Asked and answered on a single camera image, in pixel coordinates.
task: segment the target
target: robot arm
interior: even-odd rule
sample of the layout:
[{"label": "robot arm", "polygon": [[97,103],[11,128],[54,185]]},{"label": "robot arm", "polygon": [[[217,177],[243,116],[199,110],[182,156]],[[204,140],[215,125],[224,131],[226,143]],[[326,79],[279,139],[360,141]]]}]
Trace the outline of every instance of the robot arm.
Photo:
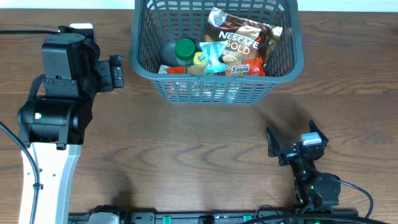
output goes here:
[{"label": "robot arm", "polygon": [[291,149],[280,148],[278,140],[267,128],[268,156],[279,157],[279,165],[290,165],[293,171],[297,200],[305,205],[305,210],[331,210],[338,205],[341,191],[339,178],[333,174],[321,174],[314,161],[320,159],[329,142],[326,136],[310,121],[310,133],[302,134],[301,141]]},{"label": "robot arm", "polygon": [[[121,57],[98,61],[91,24],[59,27],[42,46],[45,75],[32,84],[26,104],[18,112],[19,138],[28,148],[40,175],[34,203],[35,178],[30,161],[22,153],[24,187],[19,223],[67,223],[73,173],[80,157],[85,128],[93,115],[98,92],[124,86]],[[36,96],[40,84],[45,96]]]}]

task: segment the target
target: wire basket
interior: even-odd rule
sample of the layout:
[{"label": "wire basket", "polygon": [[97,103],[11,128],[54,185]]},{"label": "wire basket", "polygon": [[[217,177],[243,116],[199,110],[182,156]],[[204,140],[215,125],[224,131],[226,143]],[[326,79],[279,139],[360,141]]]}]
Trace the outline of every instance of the wire basket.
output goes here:
[{"label": "wire basket", "polygon": [[[266,77],[161,74],[159,67],[178,39],[203,41],[212,7],[235,16],[283,27],[266,65]],[[172,103],[254,104],[277,84],[297,78],[304,67],[296,0],[136,0],[130,64],[152,80]]]}]

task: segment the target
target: snack packet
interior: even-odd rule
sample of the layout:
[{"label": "snack packet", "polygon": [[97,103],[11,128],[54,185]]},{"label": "snack packet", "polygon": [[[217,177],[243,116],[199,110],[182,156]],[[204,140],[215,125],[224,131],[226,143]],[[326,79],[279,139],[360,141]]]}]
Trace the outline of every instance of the snack packet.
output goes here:
[{"label": "snack packet", "polygon": [[227,62],[228,68],[225,72],[217,73],[216,75],[253,75],[253,76],[265,76],[265,72],[262,69],[262,58],[252,60],[241,60],[238,62]]},{"label": "snack packet", "polygon": [[169,68],[169,66],[167,66],[167,65],[160,65],[160,68],[159,68],[159,74],[161,74],[161,73],[167,73],[167,68]]},{"label": "snack packet", "polygon": [[[262,59],[253,60],[242,60],[238,62],[227,62],[227,69],[222,72],[209,73],[206,75],[226,75],[226,76],[243,76],[243,75],[253,75],[253,76],[265,76],[264,70],[262,69]],[[191,65],[191,66],[177,66],[167,68],[167,73],[175,74],[204,74],[206,65]]]},{"label": "snack packet", "polygon": [[228,67],[227,65],[221,63],[218,58],[224,52],[227,41],[221,42],[200,42],[199,46],[203,52],[203,55],[207,61],[207,67],[205,69],[205,74],[217,73],[225,71]]},{"label": "snack packet", "polygon": [[240,18],[213,7],[208,17],[205,35],[206,42],[227,41],[222,62],[262,57],[264,65],[282,34],[282,27]]},{"label": "snack packet", "polygon": [[202,75],[205,73],[206,65],[190,65],[190,66],[177,66],[167,68],[167,73],[172,74],[196,74]]}]

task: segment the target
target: white wall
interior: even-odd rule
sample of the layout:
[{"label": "white wall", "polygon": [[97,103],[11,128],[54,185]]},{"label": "white wall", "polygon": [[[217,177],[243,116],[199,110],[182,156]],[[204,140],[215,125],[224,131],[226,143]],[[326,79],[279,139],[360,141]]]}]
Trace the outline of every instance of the white wall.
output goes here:
[{"label": "white wall", "polygon": [[[297,0],[300,11],[398,12],[398,0]],[[134,9],[134,0],[0,0],[0,8]]]}]

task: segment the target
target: wooden table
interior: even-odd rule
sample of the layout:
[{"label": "wooden table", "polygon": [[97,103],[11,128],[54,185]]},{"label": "wooden table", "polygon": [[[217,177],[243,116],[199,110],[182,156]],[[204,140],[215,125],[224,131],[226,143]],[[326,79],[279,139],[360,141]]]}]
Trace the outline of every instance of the wooden table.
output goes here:
[{"label": "wooden table", "polygon": [[[100,94],[76,168],[71,212],[102,204],[158,211],[254,210],[297,203],[289,167],[267,156],[265,127],[299,140],[314,119],[329,138],[317,168],[369,191],[372,218],[398,217],[398,14],[301,12],[305,70],[252,106],[173,105],[128,62],[133,11],[0,10],[0,29],[96,27],[101,59],[123,57],[126,87]],[[0,36],[0,120],[17,112],[44,72],[45,35]],[[0,133],[0,220],[15,223],[22,159]],[[342,188],[340,205],[364,215],[369,201]]]}]

